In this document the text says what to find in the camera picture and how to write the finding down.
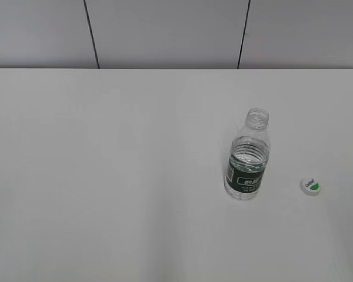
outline water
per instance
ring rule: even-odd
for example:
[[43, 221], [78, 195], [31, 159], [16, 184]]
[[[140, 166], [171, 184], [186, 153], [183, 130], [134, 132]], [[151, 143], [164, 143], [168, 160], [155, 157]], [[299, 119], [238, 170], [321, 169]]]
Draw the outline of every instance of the water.
[[[268, 158], [269, 147], [265, 142], [254, 137], [243, 136], [233, 141], [229, 161], [240, 172], [259, 173], [264, 171]], [[230, 187], [226, 178], [225, 188], [232, 197], [240, 200], [251, 199], [258, 193], [258, 189], [250, 193], [238, 192]]]

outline bottle cap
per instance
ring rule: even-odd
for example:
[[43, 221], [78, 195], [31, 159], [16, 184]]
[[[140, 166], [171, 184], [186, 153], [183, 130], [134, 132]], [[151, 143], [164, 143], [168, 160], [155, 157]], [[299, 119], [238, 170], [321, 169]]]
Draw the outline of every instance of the bottle cap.
[[321, 185], [314, 178], [304, 178], [301, 180], [301, 190], [308, 196], [316, 196], [319, 194]]

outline panel seam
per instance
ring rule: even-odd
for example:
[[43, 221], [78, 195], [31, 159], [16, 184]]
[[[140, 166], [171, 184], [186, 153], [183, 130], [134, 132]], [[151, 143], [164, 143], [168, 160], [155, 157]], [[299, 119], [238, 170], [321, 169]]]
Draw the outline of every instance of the panel seam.
[[242, 41], [241, 41], [241, 48], [239, 50], [239, 57], [238, 57], [238, 66], [237, 69], [239, 69], [239, 65], [241, 63], [241, 58], [242, 58], [242, 50], [243, 50], [243, 42], [245, 40], [245, 34], [246, 34], [246, 28], [247, 28], [247, 20], [248, 20], [248, 13], [249, 13], [249, 7], [251, 5], [251, 0], [248, 0], [248, 5], [247, 5], [247, 12], [246, 12], [246, 20], [245, 20], [245, 26], [243, 28], [243, 34], [242, 34]]
[[88, 26], [89, 26], [90, 37], [92, 39], [96, 66], [97, 66], [98, 69], [100, 69], [101, 66], [99, 65], [98, 55], [97, 55], [97, 52], [96, 52], [95, 41], [94, 41], [94, 36], [93, 36], [93, 30], [92, 30], [92, 25], [90, 23], [89, 11], [88, 11], [88, 6], [86, 4], [86, 0], [84, 0], [84, 7], [85, 7], [85, 13], [86, 13], [86, 20], [88, 21]]

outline bottle label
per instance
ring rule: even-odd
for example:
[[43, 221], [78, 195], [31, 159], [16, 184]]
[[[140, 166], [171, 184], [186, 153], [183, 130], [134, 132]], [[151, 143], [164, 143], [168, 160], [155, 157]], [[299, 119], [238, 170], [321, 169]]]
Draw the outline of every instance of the bottle label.
[[226, 179], [230, 187], [241, 193], [252, 193], [259, 189], [264, 170], [247, 173], [236, 169], [229, 161]]

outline bottle neck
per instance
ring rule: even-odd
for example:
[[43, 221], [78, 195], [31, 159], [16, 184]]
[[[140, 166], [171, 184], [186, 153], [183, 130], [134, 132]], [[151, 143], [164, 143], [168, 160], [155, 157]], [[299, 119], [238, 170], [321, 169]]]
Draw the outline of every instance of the bottle neck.
[[245, 126], [251, 130], [264, 131], [268, 127], [269, 114], [263, 109], [251, 109], [246, 117]]

